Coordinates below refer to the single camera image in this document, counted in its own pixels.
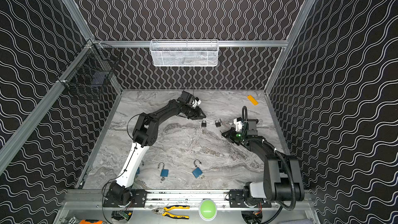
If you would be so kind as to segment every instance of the green button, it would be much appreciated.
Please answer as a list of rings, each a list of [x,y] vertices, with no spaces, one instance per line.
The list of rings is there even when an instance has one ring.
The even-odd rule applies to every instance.
[[[205,219],[211,219],[216,214],[216,205],[212,200],[205,200],[200,206],[200,213]]]

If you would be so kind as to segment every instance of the marble surface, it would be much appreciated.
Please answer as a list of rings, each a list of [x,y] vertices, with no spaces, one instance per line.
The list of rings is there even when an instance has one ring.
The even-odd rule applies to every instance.
[[[129,154],[132,140],[126,132],[128,120],[141,112],[150,113],[165,106],[181,91],[124,91],[112,124],[89,172],[85,189],[100,189],[117,177]],[[233,126],[232,120],[241,116],[243,106],[249,118],[258,118],[259,135],[282,150],[264,94],[260,91],[195,91],[202,101],[207,127],[201,121],[171,117],[159,126],[156,143],[149,148],[140,166],[133,187],[143,189],[241,189],[248,181],[262,181],[263,162],[242,146],[228,142],[221,136]],[[247,96],[259,104],[254,106]],[[132,131],[138,117],[129,125]],[[217,128],[216,119],[222,120]],[[199,159],[204,178],[195,178],[193,161]],[[163,162],[168,177],[160,183],[158,164]]]

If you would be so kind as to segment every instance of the black mesh basket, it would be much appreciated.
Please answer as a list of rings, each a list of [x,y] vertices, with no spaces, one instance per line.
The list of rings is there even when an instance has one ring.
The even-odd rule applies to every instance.
[[[68,88],[69,93],[78,99],[100,99],[104,87],[113,76],[121,54],[119,49],[110,45],[94,44],[91,51],[87,52],[68,79],[62,83]]]

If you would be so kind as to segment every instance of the yellow pliers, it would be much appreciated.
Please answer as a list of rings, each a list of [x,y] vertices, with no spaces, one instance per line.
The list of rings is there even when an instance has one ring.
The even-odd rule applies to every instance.
[[[164,207],[164,208],[156,208],[152,210],[155,214],[161,214],[162,216],[167,216],[173,219],[189,219],[189,216],[186,215],[174,215],[169,213],[168,211],[173,210],[173,209],[189,209],[189,206],[181,206],[181,205],[174,205],[170,207]]]

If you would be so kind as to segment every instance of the black wall with white wavy lines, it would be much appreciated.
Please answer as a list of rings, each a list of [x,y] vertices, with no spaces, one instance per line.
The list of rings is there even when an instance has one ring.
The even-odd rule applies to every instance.
[[[398,222],[398,0],[316,0],[270,98],[321,223]]]
[[[0,148],[85,43],[61,0],[0,0]]]
[[[286,40],[304,0],[75,0],[98,40]]]
[[[0,145],[85,43],[61,0],[0,0]],[[0,175],[0,223],[53,222],[74,188],[116,93],[78,101],[65,90]]]
[[[125,89],[262,90],[280,47],[220,48],[216,67],[155,67],[148,48],[127,48],[115,71]]]

